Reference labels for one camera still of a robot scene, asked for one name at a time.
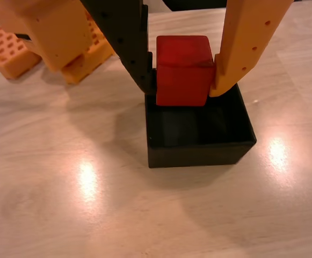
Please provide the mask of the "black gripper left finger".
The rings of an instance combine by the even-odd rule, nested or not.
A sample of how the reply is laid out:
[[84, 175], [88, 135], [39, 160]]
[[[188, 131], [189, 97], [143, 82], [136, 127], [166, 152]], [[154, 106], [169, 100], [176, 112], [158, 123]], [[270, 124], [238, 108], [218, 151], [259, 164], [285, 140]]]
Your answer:
[[146, 95], [156, 94], [153, 54], [148, 51], [148, 6], [142, 1], [81, 1], [130, 76]]

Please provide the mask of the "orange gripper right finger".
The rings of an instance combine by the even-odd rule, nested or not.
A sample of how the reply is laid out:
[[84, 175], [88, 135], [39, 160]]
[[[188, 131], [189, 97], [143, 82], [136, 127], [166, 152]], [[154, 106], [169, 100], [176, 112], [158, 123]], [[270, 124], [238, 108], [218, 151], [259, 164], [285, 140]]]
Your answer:
[[226, 93], [256, 66], [292, 3], [292, 0], [227, 2], [210, 97]]

